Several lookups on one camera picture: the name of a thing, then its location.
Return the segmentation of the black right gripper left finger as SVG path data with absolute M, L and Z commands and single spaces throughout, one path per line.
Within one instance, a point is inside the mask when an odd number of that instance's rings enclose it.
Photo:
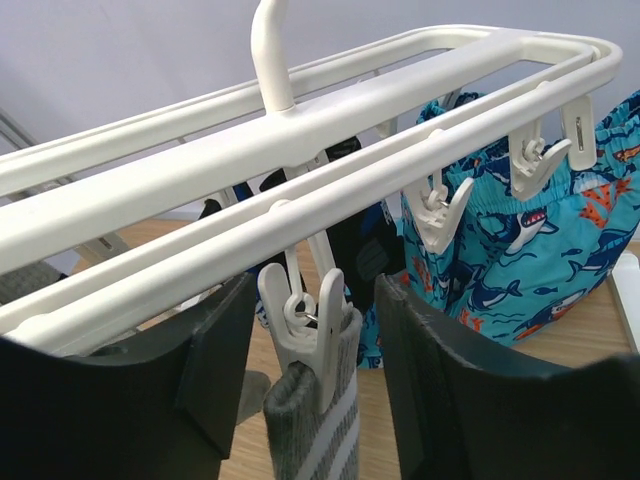
M 88 356 L 1 343 L 5 479 L 215 479 L 230 455 L 256 280 Z

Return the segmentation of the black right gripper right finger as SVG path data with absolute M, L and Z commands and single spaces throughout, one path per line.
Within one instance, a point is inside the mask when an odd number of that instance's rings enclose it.
M 375 304 L 405 479 L 635 479 L 639 359 L 568 368 L 495 343 L 380 275 Z

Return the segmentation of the grey striped sock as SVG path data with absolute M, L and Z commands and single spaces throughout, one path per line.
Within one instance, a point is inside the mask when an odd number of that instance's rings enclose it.
M 52 285 L 67 275 L 44 261 L 38 261 L 1 275 L 0 302 L 8 304 Z
M 316 405 L 317 382 L 306 365 L 291 364 L 263 403 L 276 479 L 357 479 L 360 412 L 356 359 L 363 319 L 353 308 L 342 322 L 336 387 L 329 408 Z

